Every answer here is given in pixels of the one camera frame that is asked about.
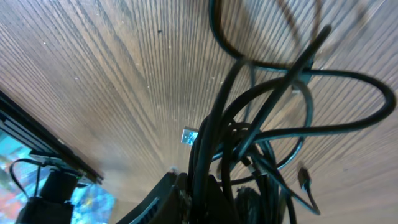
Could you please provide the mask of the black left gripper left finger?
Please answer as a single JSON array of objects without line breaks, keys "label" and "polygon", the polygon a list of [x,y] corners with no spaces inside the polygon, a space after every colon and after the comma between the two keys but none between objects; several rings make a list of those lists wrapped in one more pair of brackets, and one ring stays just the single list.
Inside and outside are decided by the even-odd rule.
[{"label": "black left gripper left finger", "polygon": [[117,224],[175,224],[182,223],[183,211],[180,197],[187,188],[187,174],[166,173],[144,200],[125,215]]}]

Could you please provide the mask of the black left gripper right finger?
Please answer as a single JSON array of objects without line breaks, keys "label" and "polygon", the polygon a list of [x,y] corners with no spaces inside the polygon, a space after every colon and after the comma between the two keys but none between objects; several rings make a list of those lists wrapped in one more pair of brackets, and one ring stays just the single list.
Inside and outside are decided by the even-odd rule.
[{"label": "black left gripper right finger", "polygon": [[207,212],[207,221],[210,224],[239,223],[232,211],[231,205],[228,203],[216,179],[212,175],[208,176]]}]

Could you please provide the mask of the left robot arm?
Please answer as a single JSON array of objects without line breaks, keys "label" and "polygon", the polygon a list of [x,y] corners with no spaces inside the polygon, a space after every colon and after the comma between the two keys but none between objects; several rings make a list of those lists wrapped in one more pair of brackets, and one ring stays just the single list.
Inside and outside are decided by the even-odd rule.
[{"label": "left robot arm", "polygon": [[[54,166],[42,190],[36,190],[28,198],[26,206],[19,212],[17,223],[70,223],[74,206],[70,199],[82,177],[94,183],[103,178],[92,170],[66,169],[51,160],[44,162],[26,159],[26,163],[37,165],[39,169]],[[187,173],[166,173],[149,195],[120,223],[238,223],[226,199],[210,177],[210,192],[205,197],[203,209],[194,206],[193,162]]]}]

